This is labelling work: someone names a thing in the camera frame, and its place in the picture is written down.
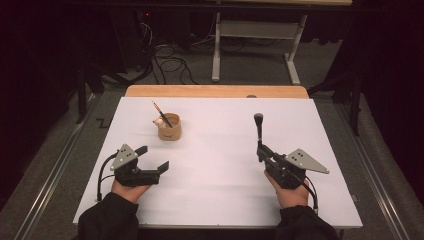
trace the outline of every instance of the white paper sheet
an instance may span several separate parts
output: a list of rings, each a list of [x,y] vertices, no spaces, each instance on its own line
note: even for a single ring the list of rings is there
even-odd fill
[[[164,113],[181,118],[182,136],[159,139],[152,121]],[[139,200],[141,226],[272,227],[280,221],[275,190],[256,155],[255,113],[264,115],[263,144],[280,154],[302,148],[330,174],[307,171],[318,193],[319,216],[337,228],[362,226],[313,100],[285,98],[130,98],[123,97],[75,215],[93,206],[104,160],[126,143],[149,150],[141,169],[170,161],[159,185]],[[104,176],[111,174],[106,166]],[[102,184],[103,196],[113,179]]]

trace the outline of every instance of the metal bracket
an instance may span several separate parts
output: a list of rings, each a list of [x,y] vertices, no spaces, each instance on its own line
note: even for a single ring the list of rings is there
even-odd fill
[[[307,154],[300,148],[287,155],[285,157],[285,160],[301,169],[326,174],[330,173],[330,171],[326,167],[321,165],[321,163],[319,163],[317,160],[315,160],[313,157],[311,157],[309,154]]]
[[[131,162],[137,157],[138,154],[134,150],[132,150],[130,146],[128,146],[127,144],[123,144],[121,150],[118,151],[118,155],[116,155],[115,161],[113,161],[110,170],[115,171],[116,169]]]

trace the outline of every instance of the white stand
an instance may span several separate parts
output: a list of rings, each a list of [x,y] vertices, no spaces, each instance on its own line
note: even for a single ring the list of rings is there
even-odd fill
[[[307,15],[303,15],[299,23],[272,23],[252,21],[221,21],[221,13],[216,14],[215,24],[215,51],[212,65],[212,81],[219,82],[221,66],[220,38],[227,37],[251,37],[271,39],[292,39],[293,44],[290,53],[285,53],[285,60],[293,85],[300,85],[294,56],[305,28]]]

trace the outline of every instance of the electronic equipment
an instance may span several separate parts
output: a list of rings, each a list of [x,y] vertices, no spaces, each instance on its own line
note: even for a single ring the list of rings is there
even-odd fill
[[[259,157],[259,162],[265,162],[266,172],[268,172],[281,188],[296,189],[299,187],[306,177],[306,170],[326,174],[330,173],[327,168],[302,149],[297,149],[289,155],[280,155],[262,144],[263,115],[256,113],[254,119],[258,129],[258,148],[256,154]]]
[[[169,169],[169,161],[160,165],[156,170],[141,170],[137,166],[138,157],[145,154],[147,150],[147,146],[142,146],[134,151],[127,144],[123,144],[117,153],[112,154],[105,160],[99,173],[97,186],[98,201],[102,200],[100,186],[104,179],[102,178],[103,170],[106,164],[112,159],[115,159],[115,161],[110,167],[110,170],[114,171],[114,175],[111,176],[115,176],[116,181],[118,181],[121,185],[135,187],[159,184],[160,175]]]

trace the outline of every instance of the table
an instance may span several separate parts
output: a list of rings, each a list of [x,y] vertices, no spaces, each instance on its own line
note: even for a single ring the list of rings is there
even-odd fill
[[[247,3],[277,3],[300,5],[331,5],[349,6],[352,0],[217,0],[221,2],[247,2]],[[289,53],[284,54],[287,69],[293,85],[300,85],[299,76],[294,65],[294,57],[305,28],[307,15],[301,16],[298,23],[275,23],[221,20],[221,13],[216,13],[215,24],[215,50],[212,63],[212,81],[219,82],[221,68],[220,42],[221,36],[228,37],[253,37],[270,39],[291,39],[292,47]]]
[[[267,92],[271,97],[262,98]],[[330,170],[328,175],[307,174],[318,191],[320,216],[336,228],[361,227],[315,104],[305,93],[299,86],[129,87],[73,222],[77,224],[82,212],[96,203],[100,165],[114,149],[127,143],[134,149],[149,147],[139,157],[141,169],[156,169],[170,161],[159,185],[149,189],[139,202],[141,227],[275,227],[279,222],[278,201],[256,156],[253,114],[262,112],[264,144],[280,154],[302,147]],[[246,98],[249,95],[260,98]],[[158,138],[152,123],[158,113],[152,100],[162,111],[180,115],[180,140]],[[110,191],[111,183],[111,178],[104,181],[103,194]]]

